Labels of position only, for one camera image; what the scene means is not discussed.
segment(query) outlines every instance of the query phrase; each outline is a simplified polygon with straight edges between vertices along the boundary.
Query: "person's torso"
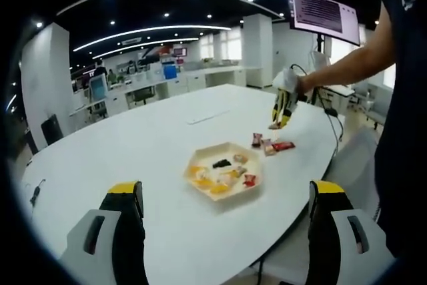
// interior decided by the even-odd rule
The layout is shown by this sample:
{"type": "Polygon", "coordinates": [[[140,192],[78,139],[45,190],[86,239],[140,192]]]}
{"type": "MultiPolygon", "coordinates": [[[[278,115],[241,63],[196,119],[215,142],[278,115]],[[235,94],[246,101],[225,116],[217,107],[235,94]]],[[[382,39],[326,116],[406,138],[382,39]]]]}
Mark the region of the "person's torso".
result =
{"type": "Polygon", "coordinates": [[[402,0],[382,0],[392,22],[396,81],[388,117],[376,152],[376,183],[382,199],[406,200],[417,184],[427,142],[424,92],[427,80],[427,21],[402,0]]]}

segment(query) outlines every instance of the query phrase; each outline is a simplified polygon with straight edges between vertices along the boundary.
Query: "office desk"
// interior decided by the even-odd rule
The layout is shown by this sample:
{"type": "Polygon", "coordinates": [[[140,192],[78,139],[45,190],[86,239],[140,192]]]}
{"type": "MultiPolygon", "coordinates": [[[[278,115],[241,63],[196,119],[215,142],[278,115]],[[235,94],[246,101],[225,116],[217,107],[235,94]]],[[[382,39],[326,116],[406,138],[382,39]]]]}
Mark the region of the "office desk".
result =
{"type": "Polygon", "coordinates": [[[354,94],[354,90],[343,85],[323,86],[326,91],[332,92],[332,108],[336,109],[338,114],[345,115],[350,96],[354,94]]]}
{"type": "MultiPolygon", "coordinates": [[[[149,283],[222,284],[292,225],[308,202],[309,182],[322,179],[336,147],[324,111],[299,103],[278,131],[296,148],[268,158],[258,151],[264,182],[249,199],[214,203],[184,180],[198,148],[226,141],[250,148],[254,132],[273,137],[267,128],[275,98],[234,85],[208,88],[108,118],[45,148],[21,182],[22,204],[30,215],[28,191],[46,179],[33,212],[36,234],[60,257],[67,233],[99,207],[111,186],[141,180],[149,283]]],[[[340,135],[338,120],[332,121],[340,135]]]]}

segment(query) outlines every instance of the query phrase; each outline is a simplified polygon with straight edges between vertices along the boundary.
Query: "red candy wrapper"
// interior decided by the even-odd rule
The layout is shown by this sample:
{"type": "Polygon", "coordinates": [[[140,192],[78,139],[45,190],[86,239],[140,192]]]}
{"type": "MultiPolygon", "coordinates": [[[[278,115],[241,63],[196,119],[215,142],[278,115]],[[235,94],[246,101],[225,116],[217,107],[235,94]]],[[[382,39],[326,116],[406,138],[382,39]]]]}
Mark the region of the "red candy wrapper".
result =
{"type": "Polygon", "coordinates": [[[252,140],[252,147],[261,147],[262,133],[254,133],[254,140],[252,140]]]}
{"type": "Polygon", "coordinates": [[[246,174],[245,175],[245,181],[243,182],[243,184],[246,185],[246,187],[254,187],[255,186],[255,180],[256,180],[255,175],[246,174]]]}
{"type": "Polygon", "coordinates": [[[273,148],[277,151],[277,152],[281,152],[282,150],[290,150],[291,148],[295,148],[295,144],[291,143],[289,141],[285,141],[283,143],[276,143],[273,144],[273,148]]]}

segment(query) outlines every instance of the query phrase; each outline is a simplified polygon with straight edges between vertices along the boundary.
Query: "monitor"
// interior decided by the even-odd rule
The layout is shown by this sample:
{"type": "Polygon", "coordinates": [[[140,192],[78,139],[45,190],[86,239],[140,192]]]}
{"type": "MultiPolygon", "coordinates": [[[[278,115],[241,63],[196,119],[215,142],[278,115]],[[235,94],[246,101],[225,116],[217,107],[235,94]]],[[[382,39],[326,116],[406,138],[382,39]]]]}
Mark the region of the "monitor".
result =
{"type": "Polygon", "coordinates": [[[356,10],[333,0],[289,0],[291,27],[360,46],[356,10]]]}
{"type": "Polygon", "coordinates": [[[187,56],[187,48],[173,48],[173,55],[176,57],[187,56]]]}

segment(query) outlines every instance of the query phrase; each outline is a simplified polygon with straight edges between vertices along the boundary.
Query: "snack packet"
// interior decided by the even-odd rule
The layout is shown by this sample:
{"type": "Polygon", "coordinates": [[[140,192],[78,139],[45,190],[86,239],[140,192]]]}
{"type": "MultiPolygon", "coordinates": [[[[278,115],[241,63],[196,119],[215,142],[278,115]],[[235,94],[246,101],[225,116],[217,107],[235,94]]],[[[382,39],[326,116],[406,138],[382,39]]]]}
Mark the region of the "snack packet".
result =
{"type": "Polygon", "coordinates": [[[264,153],[266,156],[273,156],[277,153],[277,151],[273,147],[273,143],[271,139],[265,139],[262,141],[264,145],[264,153]]]}
{"type": "Polygon", "coordinates": [[[261,139],[262,139],[262,133],[254,133],[254,139],[252,140],[252,147],[260,148],[261,139]]]}

